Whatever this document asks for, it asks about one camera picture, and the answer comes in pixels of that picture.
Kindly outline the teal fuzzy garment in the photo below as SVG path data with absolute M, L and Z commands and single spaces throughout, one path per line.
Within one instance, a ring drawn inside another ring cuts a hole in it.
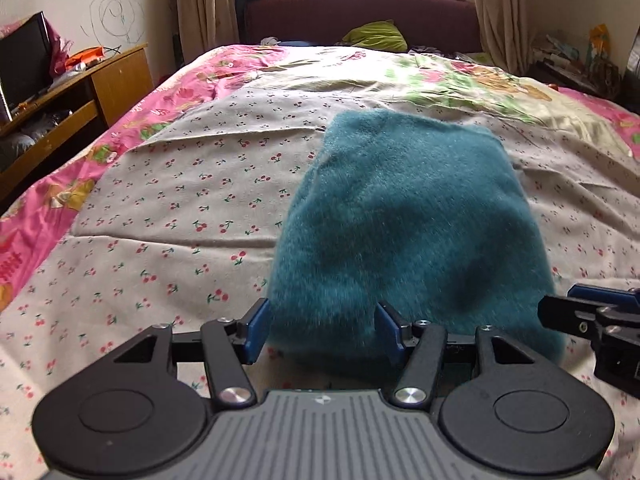
M 384 374 L 374 309 L 454 334 L 493 325 L 553 362 L 537 316 L 550 266 L 500 141 L 476 125 L 344 112 L 292 200 L 268 297 L 270 340 L 335 373 Z

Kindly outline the cherry print bed sheet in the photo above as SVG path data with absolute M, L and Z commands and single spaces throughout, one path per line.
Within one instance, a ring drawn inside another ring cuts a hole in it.
M 1 474 L 46 467 L 30 420 L 50 389 L 154 323 L 234 318 L 267 287 L 288 204 L 344 110 L 490 129 L 538 221 L 553 281 L 639 283 L 639 167 L 573 131 L 416 105 L 396 91 L 245 88 L 122 154 L 1 313 Z

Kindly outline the dark wooden chair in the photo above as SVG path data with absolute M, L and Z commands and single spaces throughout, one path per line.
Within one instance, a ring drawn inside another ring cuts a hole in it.
M 640 108 L 640 32 L 634 38 L 626 70 L 620 84 L 618 102 L 627 110 L 639 114 Z

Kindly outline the cluttered bedside table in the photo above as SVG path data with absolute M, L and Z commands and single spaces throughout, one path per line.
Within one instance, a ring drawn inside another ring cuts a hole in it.
M 533 63 L 527 76 L 544 84 L 614 100 L 620 93 L 622 76 L 611 61 L 611 38 L 605 24 L 590 29 L 586 50 L 557 32 L 540 32 L 532 44 Z

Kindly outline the pink floral quilt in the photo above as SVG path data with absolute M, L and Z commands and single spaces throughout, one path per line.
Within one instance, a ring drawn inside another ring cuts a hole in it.
M 607 150 L 639 157 L 639 117 L 611 101 L 551 89 L 500 68 L 431 53 L 358 47 L 232 44 L 199 56 L 171 75 L 93 144 L 25 191 L 1 218 L 1 304 L 7 307 L 70 228 L 89 192 L 126 151 L 155 136 L 193 107 L 226 96 L 268 70 L 307 65 L 323 88 L 396 86 L 416 105 L 484 110 L 585 136 Z

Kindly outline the wooden tv cabinet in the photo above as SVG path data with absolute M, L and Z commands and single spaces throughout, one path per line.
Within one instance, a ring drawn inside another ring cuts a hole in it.
M 78 155 L 152 89 L 140 44 L 28 103 L 1 127 L 1 209 Z

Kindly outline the green pillow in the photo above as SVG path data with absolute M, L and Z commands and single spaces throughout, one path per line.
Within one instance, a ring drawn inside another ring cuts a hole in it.
M 407 41 L 393 21 L 377 21 L 356 27 L 342 38 L 342 43 L 384 52 L 408 51 Z

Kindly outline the maroon headboard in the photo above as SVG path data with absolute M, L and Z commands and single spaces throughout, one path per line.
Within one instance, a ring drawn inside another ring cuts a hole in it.
M 267 37 L 329 46 L 367 23 L 392 21 L 410 47 L 445 53 L 482 50 L 472 2 L 463 0 L 253 0 L 244 13 L 244 37 Z

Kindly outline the orange toy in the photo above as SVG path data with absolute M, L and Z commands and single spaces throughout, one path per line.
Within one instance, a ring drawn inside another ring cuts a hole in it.
M 72 70 L 80 64 L 88 66 L 91 63 L 102 61 L 104 59 L 104 55 L 104 47 L 102 46 L 87 48 L 76 52 L 69 58 L 66 58 L 64 66 L 66 70 Z

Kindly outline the left beige curtain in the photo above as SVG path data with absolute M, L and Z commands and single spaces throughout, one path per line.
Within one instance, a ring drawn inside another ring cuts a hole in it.
M 240 42 L 234 0 L 177 0 L 177 13 L 187 63 L 213 48 Z

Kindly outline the beige curtain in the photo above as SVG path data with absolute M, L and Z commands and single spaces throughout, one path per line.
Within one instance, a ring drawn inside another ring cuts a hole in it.
M 474 0 L 480 41 L 492 62 L 522 76 L 530 65 L 528 0 Z
M 234 0 L 177 0 L 177 13 L 187 63 L 213 48 L 240 42 Z

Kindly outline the right beige curtain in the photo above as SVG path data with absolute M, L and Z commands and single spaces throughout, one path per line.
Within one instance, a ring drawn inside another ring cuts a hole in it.
M 492 62 L 522 76 L 530 65 L 528 0 L 474 0 L 480 41 Z

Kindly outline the pink plastic bag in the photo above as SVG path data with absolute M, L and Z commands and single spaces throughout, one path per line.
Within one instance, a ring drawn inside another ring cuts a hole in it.
M 46 24 L 51 44 L 50 75 L 52 78 L 56 78 L 66 72 L 65 63 L 70 57 L 73 41 L 62 37 L 47 18 L 44 19 L 44 24 Z

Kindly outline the black television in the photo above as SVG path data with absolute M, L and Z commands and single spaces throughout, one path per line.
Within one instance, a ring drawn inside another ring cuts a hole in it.
M 42 12 L 1 39 L 1 121 L 52 84 L 52 42 Z

